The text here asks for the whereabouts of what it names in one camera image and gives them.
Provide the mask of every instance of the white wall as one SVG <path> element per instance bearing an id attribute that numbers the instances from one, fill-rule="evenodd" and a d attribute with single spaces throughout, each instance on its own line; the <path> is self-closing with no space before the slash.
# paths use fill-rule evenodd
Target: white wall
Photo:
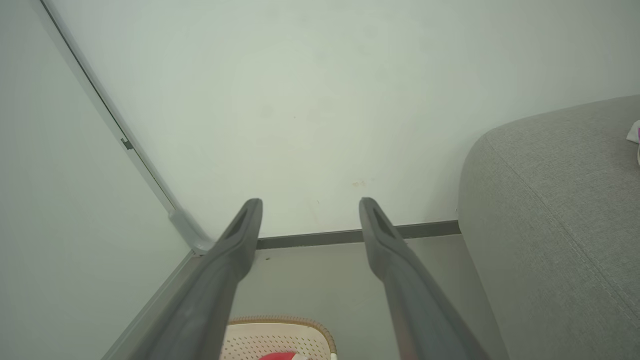
<path id="1" fill-rule="evenodd" d="M 0 359 L 100 359 L 188 247 L 28 1 L 0 2 Z"/>
<path id="2" fill-rule="evenodd" d="M 640 93 L 637 0 L 54 0 L 212 236 L 456 218 L 463 160 L 527 115 Z"/>

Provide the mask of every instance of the basket rim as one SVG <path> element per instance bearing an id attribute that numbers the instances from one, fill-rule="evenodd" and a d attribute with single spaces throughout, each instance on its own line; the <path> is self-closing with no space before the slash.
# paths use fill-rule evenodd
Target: basket rim
<path id="1" fill-rule="evenodd" d="M 243 323 L 289 323 L 293 325 L 304 325 L 312 327 L 318 330 L 323 336 L 326 342 L 329 344 L 329 351 L 333 354 L 338 354 L 335 348 L 335 341 L 329 330 L 324 327 L 323 324 L 311 320 L 309 318 L 301 318 L 298 316 L 288 315 L 256 315 L 256 316 L 240 316 L 233 318 L 229 321 L 228 325 L 239 325 Z"/>

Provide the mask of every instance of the red object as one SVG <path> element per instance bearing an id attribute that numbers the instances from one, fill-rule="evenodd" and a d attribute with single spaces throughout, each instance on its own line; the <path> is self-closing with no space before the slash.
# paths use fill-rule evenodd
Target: red object
<path id="1" fill-rule="evenodd" d="M 304 360 L 308 357 L 296 354 L 295 352 L 274 352 L 273 354 L 265 355 L 260 360 Z"/>

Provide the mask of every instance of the wall trim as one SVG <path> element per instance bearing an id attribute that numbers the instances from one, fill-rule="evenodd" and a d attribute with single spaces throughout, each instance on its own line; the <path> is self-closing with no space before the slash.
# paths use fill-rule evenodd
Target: wall trim
<path id="1" fill-rule="evenodd" d="M 421 224 L 396 226 L 405 239 L 429 238 L 461 234 L 457 220 L 441 222 L 425 222 Z M 282 249 L 286 247 L 336 245 L 345 243 L 362 243 L 362 230 L 335 231 L 332 233 L 301 234 L 291 236 L 275 236 L 258 240 L 257 248 Z"/>
<path id="2" fill-rule="evenodd" d="M 142 178 L 169 214 L 169 219 L 182 239 L 198 255 L 205 254 L 215 243 L 210 239 L 187 211 L 182 209 L 153 163 L 140 146 L 136 137 L 123 120 L 113 100 L 98 80 L 89 62 L 78 47 L 71 31 L 62 21 L 53 0 L 31 0 L 31 5 L 49 37 L 65 59 L 69 69 L 84 89 L 98 114 L 113 133 L 115 140 L 128 155 Z"/>

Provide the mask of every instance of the gray sofa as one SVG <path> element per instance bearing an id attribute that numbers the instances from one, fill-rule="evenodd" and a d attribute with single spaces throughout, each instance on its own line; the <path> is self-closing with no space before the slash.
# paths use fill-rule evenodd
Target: gray sofa
<path id="1" fill-rule="evenodd" d="M 640 359 L 640 95 L 489 131 L 460 228 L 512 360 Z"/>

